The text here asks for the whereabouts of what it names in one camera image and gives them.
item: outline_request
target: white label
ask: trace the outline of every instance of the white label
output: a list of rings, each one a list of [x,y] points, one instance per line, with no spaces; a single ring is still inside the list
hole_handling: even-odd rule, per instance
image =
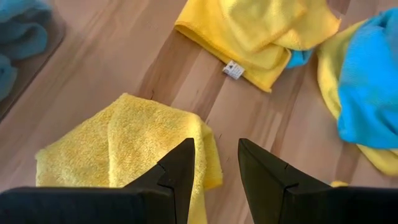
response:
[[[235,80],[237,80],[244,72],[244,68],[234,61],[230,61],[224,68],[223,72]]]

